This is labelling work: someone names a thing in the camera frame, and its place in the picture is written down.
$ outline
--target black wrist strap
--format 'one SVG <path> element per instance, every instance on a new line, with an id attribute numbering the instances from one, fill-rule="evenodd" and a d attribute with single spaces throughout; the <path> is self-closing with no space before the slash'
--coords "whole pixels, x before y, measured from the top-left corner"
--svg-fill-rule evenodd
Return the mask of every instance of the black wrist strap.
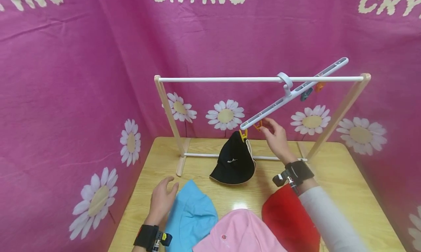
<path id="1" fill-rule="evenodd" d="M 313 172 L 303 161 L 294 161 L 293 163 L 289 163 L 285 166 L 285 170 L 289 172 L 291 178 L 297 186 L 301 185 L 304 180 L 314 177 Z"/>
<path id="2" fill-rule="evenodd" d="M 133 246 L 144 247 L 147 252 L 152 252 L 158 231 L 157 225 L 142 225 Z"/>

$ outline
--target hat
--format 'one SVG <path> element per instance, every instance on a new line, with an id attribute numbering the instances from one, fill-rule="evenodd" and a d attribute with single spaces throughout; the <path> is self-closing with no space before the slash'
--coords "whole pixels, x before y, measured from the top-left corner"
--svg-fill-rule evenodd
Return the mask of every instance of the hat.
<path id="1" fill-rule="evenodd" d="M 286 252 L 252 211 L 238 209 L 224 216 L 193 252 Z"/>
<path id="2" fill-rule="evenodd" d="M 262 220 L 288 252 L 319 252 L 320 234 L 290 185 L 266 200 Z"/>
<path id="3" fill-rule="evenodd" d="M 166 225 L 172 235 L 167 252 L 186 252 L 207 236 L 218 222 L 218 214 L 208 196 L 190 180 L 175 197 Z"/>
<path id="4" fill-rule="evenodd" d="M 245 183 L 256 169 L 252 156 L 250 141 L 243 142 L 239 131 L 235 131 L 222 147 L 218 164 L 209 177 L 230 185 Z"/>

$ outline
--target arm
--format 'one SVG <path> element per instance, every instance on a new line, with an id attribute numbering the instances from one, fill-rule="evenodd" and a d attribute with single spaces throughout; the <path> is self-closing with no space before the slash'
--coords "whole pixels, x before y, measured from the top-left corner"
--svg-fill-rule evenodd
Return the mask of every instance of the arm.
<path id="1" fill-rule="evenodd" d="M 179 186 L 179 183 L 174 183 L 171 191 L 168 192 L 167 186 L 172 180 L 174 180 L 174 177 L 167 177 L 160 181 L 155 189 L 153 189 L 149 215 L 146 217 L 143 223 L 144 225 L 160 225 L 170 212 Z M 132 252 L 146 252 L 146 249 L 144 247 L 134 246 Z"/>
<path id="2" fill-rule="evenodd" d="M 264 133 L 272 152 L 285 165 L 297 161 L 297 157 L 288 147 L 285 130 L 274 120 L 269 118 L 265 120 L 267 126 L 272 128 L 273 132 L 265 127 L 262 127 L 261 131 Z M 344 215 L 315 179 L 304 180 L 297 189 L 302 205 L 316 225 L 329 251 L 368 251 Z"/>

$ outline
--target pink hat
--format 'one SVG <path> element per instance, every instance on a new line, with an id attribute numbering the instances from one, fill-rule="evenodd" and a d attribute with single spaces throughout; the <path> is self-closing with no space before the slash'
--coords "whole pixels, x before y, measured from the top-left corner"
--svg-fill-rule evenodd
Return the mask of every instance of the pink hat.
<path id="1" fill-rule="evenodd" d="M 286 252 L 262 220 L 246 209 L 226 214 L 193 251 Z"/>

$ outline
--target daisy print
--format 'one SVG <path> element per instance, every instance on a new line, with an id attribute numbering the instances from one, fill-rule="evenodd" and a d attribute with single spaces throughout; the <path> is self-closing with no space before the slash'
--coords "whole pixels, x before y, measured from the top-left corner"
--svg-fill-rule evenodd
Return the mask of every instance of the daisy print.
<path id="1" fill-rule="evenodd" d="M 237 127 L 242 121 L 239 118 L 244 117 L 244 109 L 238 106 L 238 102 L 227 100 L 227 102 L 220 101 L 213 106 L 215 110 L 208 111 L 208 123 L 215 125 L 216 129 L 232 130 Z"/>
<path id="2" fill-rule="evenodd" d="M 190 123 L 193 123 L 193 119 L 196 119 L 197 111 L 191 109 L 191 104 L 185 104 L 182 97 L 178 96 L 177 93 L 174 92 L 167 94 L 171 107 L 171 113 L 174 116 L 174 120 L 179 120 L 183 122 L 187 120 Z"/>
<path id="3" fill-rule="evenodd" d="M 352 121 L 343 119 L 340 121 L 340 128 L 337 132 L 343 133 L 341 139 L 346 146 L 353 147 L 354 152 L 365 155 L 373 155 L 375 150 L 382 150 L 382 144 L 387 142 L 383 135 L 386 130 L 377 122 L 370 124 L 368 119 L 355 117 Z"/>
<path id="4" fill-rule="evenodd" d="M 414 239 L 412 245 L 417 251 L 421 251 L 421 206 L 418 207 L 418 216 L 410 214 L 409 219 L 415 228 L 408 228 L 408 233 Z"/>
<path id="5" fill-rule="evenodd" d="M 99 222 L 108 213 L 108 207 L 113 205 L 114 195 L 117 193 L 117 186 L 114 186 L 118 175 L 116 169 L 108 174 L 108 168 L 104 168 L 99 179 L 97 174 L 91 177 L 91 184 L 83 186 L 80 195 L 82 201 L 73 209 L 74 215 L 79 215 L 70 225 L 72 232 L 70 240 L 75 239 L 80 233 L 80 238 L 84 239 L 91 227 L 96 229 Z"/>
<path id="6" fill-rule="evenodd" d="M 127 166 L 130 163 L 134 164 L 139 159 L 140 152 L 140 133 L 138 133 L 138 125 L 134 120 L 126 120 L 124 123 L 125 130 L 121 132 L 120 143 L 123 145 L 120 151 L 121 162 L 127 161 Z"/>
<path id="7" fill-rule="evenodd" d="M 315 106 L 314 109 L 305 108 L 304 113 L 297 111 L 295 115 L 291 116 L 294 122 L 292 126 L 296 126 L 295 131 L 301 134 L 315 135 L 315 133 L 322 133 L 323 128 L 326 128 L 330 121 L 328 116 L 330 110 L 326 106 Z"/>

